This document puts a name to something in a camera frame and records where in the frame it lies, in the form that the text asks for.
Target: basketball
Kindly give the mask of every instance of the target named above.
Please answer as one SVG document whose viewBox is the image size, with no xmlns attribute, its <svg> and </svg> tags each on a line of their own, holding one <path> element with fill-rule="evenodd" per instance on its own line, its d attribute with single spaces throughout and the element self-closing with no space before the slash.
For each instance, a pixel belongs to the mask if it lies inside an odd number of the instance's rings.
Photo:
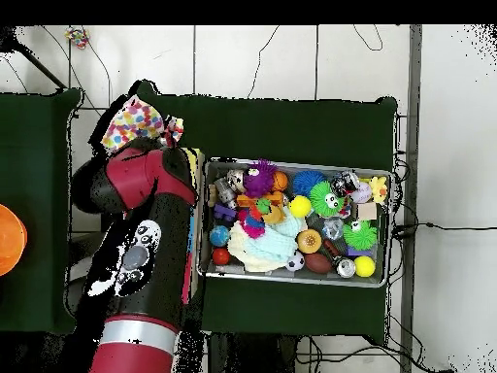
<svg viewBox="0 0 497 373">
<path fill-rule="evenodd" d="M 284 172 L 276 171 L 273 179 L 272 191 L 284 191 L 288 186 L 288 178 Z"/>
</svg>

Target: purple fuzzy toy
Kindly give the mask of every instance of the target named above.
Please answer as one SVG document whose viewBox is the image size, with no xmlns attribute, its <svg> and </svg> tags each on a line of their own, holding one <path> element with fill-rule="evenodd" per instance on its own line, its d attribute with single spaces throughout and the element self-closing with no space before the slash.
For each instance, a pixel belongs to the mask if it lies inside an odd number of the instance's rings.
<svg viewBox="0 0 497 373">
<path fill-rule="evenodd" d="M 244 176 L 244 187 L 247 190 L 245 195 L 248 197 L 262 197 L 271 191 L 275 172 L 276 166 L 272 165 L 269 160 L 259 159 Z"/>
</svg>

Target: metal tray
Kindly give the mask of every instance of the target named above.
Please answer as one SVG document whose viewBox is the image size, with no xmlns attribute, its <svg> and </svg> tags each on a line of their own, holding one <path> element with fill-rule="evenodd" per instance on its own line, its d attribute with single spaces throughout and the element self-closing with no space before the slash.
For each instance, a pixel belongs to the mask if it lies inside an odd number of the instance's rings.
<svg viewBox="0 0 497 373">
<path fill-rule="evenodd" d="M 337 172 L 344 170 L 353 170 L 359 178 L 370 178 L 373 176 L 386 177 L 386 185 L 388 194 L 385 200 L 385 206 L 378 206 L 379 217 L 376 220 L 375 226 L 378 228 L 378 246 L 376 252 L 376 271 L 369 278 L 361 278 L 354 275 L 352 278 L 341 278 L 335 271 L 329 272 L 326 275 L 320 275 L 308 270 L 304 267 L 296 272 L 290 272 L 285 268 L 273 270 L 271 272 L 248 272 L 242 270 L 243 263 L 232 257 L 230 264 L 237 266 L 238 270 L 233 270 L 236 273 L 220 273 L 215 269 L 215 265 L 211 261 L 213 247 L 209 242 L 209 232 L 215 225 L 213 209 L 207 205 L 208 186 L 216 179 L 226 175 L 230 169 L 248 169 L 254 160 L 246 159 L 226 159 L 213 157 L 204 163 L 202 185 L 200 187 L 199 202 L 202 210 L 202 219 L 197 224 L 198 226 L 198 248 L 196 254 L 196 267 L 199 275 L 216 276 L 233 279 L 252 279 L 258 281 L 273 281 L 273 282 L 289 282 L 299 284 L 314 284 L 314 285 L 334 285 L 348 286 L 358 288 L 379 288 L 386 282 L 389 261 L 390 261 L 390 238 L 393 225 L 392 207 L 393 207 L 393 175 L 384 170 L 371 169 L 353 169 L 350 167 L 333 167 L 333 166 L 318 166 L 311 164 L 298 163 L 277 163 L 274 164 L 279 170 L 283 171 L 288 176 L 288 188 L 285 191 L 291 193 L 291 184 L 296 173 L 302 170 L 318 170 L 329 179 Z"/>
</svg>

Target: orange ball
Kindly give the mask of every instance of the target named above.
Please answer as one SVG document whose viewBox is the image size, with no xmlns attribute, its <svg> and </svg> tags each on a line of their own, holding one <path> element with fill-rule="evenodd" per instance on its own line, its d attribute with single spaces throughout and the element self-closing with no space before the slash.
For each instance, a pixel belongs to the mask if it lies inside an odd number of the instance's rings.
<svg viewBox="0 0 497 373">
<path fill-rule="evenodd" d="M 229 261 L 229 252 L 226 249 L 218 248 L 213 251 L 213 262 L 215 264 L 227 264 Z"/>
<path fill-rule="evenodd" d="M 284 191 L 288 187 L 288 178 L 284 172 L 276 171 L 273 179 L 272 191 Z"/>
</svg>

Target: green fuzzy ball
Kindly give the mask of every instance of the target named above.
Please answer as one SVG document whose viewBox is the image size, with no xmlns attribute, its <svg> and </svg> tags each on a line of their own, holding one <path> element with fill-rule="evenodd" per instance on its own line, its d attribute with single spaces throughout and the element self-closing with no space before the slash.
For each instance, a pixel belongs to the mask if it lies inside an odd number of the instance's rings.
<svg viewBox="0 0 497 373">
<path fill-rule="evenodd" d="M 271 205 L 271 201 L 269 199 L 266 199 L 266 198 L 258 199 L 255 202 L 255 207 L 262 215 L 267 215 L 271 211 L 269 208 L 270 205 Z"/>
<path fill-rule="evenodd" d="M 353 221 L 344 226 L 344 239 L 357 251 L 368 251 L 377 243 L 377 229 L 367 220 Z"/>
<path fill-rule="evenodd" d="M 332 195 L 334 197 L 334 202 L 338 204 L 337 207 L 330 208 L 329 204 L 326 202 L 327 195 Z M 345 202 L 343 197 L 335 196 L 328 181 L 315 185 L 309 193 L 309 200 L 311 200 L 311 205 L 315 212 L 324 218 L 331 218 L 339 213 L 344 207 Z"/>
</svg>

